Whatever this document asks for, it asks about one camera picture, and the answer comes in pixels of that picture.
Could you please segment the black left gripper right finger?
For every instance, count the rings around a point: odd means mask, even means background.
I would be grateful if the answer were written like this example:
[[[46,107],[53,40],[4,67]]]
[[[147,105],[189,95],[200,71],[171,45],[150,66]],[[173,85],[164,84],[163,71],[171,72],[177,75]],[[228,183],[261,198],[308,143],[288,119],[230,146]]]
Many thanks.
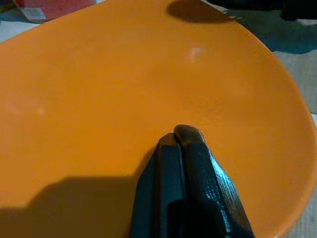
[[[193,238],[253,238],[254,232],[231,178],[200,130],[177,125],[185,188],[186,227]]]

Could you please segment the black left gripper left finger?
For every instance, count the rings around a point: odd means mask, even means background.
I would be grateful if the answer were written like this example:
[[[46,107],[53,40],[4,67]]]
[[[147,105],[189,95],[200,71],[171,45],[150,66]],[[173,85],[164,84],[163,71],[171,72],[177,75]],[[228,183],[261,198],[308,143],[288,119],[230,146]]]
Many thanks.
[[[163,136],[138,179],[130,237],[181,238],[184,202],[180,149],[173,133]]]

